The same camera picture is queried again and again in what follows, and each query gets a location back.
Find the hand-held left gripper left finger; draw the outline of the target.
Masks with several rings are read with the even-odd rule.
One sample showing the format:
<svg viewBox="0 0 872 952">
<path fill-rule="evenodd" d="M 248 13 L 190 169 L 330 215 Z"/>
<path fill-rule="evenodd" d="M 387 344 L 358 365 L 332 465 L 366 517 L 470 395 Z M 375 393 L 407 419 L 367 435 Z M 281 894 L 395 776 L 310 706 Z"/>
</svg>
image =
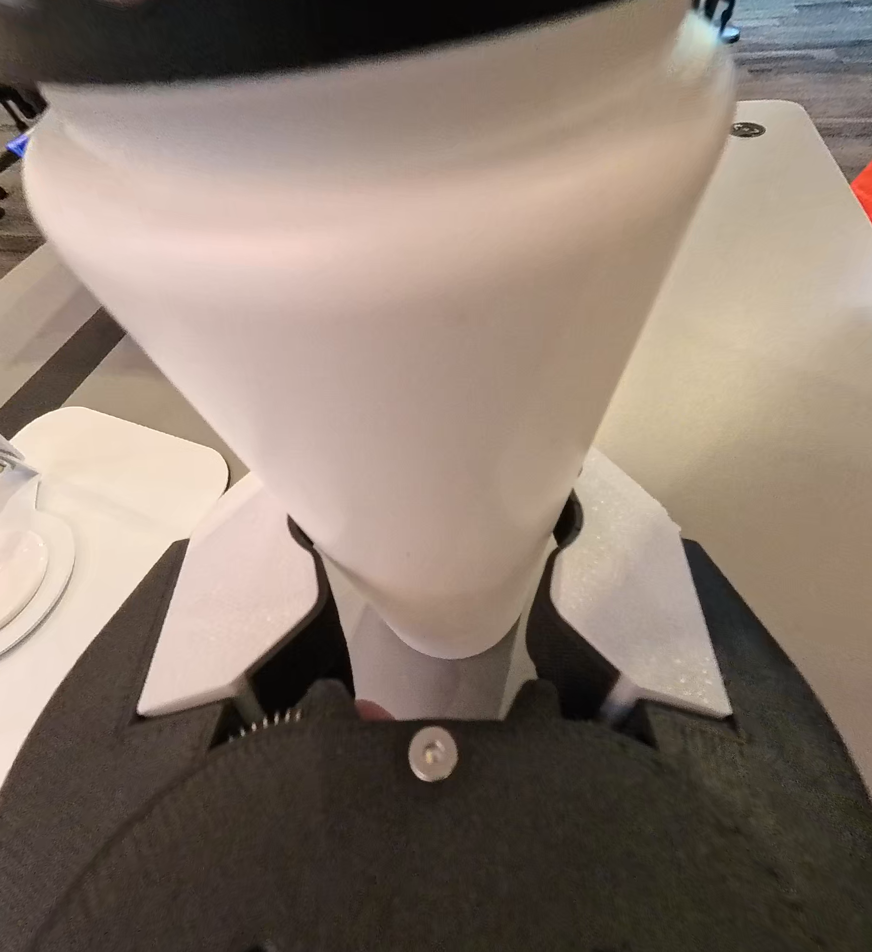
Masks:
<svg viewBox="0 0 872 952">
<path fill-rule="evenodd" d="M 231 702 L 243 721 L 266 720 L 274 705 L 252 676 L 324 604 L 322 569 L 258 477 L 231 486 L 187 541 L 138 715 Z"/>
</svg>

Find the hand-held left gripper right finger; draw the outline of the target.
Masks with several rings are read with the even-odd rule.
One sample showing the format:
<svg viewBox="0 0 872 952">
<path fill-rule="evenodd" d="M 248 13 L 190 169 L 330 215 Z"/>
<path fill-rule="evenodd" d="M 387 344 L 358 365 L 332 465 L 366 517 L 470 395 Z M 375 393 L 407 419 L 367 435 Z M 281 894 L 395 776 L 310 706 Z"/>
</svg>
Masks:
<svg viewBox="0 0 872 952">
<path fill-rule="evenodd" d="M 525 643 L 562 715 L 620 723 L 649 702 L 730 717 L 681 530 L 665 507 L 589 451 L 553 538 Z"/>
</svg>

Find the white bottle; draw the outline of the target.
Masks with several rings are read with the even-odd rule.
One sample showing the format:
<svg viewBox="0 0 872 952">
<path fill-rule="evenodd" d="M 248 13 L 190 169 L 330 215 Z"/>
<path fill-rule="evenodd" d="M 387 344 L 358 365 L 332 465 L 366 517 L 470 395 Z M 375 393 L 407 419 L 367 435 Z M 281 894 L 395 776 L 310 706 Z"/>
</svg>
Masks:
<svg viewBox="0 0 872 952">
<path fill-rule="evenodd" d="M 50 243 L 415 649 L 515 623 L 725 144 L 688 4 L 649 35 L 40 85 Z"/>
</svg>

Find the black bottle lid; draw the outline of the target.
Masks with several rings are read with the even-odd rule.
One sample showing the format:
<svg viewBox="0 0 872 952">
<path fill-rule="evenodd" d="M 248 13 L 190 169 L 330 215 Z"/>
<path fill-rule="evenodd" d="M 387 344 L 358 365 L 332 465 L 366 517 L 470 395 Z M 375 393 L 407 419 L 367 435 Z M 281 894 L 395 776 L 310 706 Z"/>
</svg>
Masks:
<svg viewBox="0 0 872 952">
<path fill-rule="evenodd" d="M 688 2 L 0 2 L 0 85 L 171 84 L 311 68 L 632 19 L 673 30 Z"/>
</svg>

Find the clear round stand foot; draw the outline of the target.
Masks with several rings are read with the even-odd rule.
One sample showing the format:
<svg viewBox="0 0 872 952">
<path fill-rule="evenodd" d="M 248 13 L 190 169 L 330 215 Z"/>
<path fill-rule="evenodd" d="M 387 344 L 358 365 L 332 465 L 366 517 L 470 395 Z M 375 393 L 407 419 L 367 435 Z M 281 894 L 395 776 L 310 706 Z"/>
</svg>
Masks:
<svg viewBox="0 0 872 952">
<path fill-rule="evenodd" d="M 73 575 L 73 531 L 39 506 L 41 482 L 0 437 L 0 659 L 47 619 Z"/>
</svg>

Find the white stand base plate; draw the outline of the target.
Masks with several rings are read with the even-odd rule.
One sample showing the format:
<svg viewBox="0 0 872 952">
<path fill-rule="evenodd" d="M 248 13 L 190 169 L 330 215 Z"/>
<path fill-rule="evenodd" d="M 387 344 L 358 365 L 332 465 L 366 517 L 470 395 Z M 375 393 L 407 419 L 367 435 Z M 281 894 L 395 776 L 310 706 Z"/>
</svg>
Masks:
<svg viewBox="0 0 872 952">
<path fill-rule="evenodd" d="M 40 473 L 39 506 L 71 527 L 76 553 L 61 601 L 0 659 L 0 792 L 67 674 L 228 482 L 216 450 L 80 407 L 42 415 L 8 441 Z"/>
</svg>

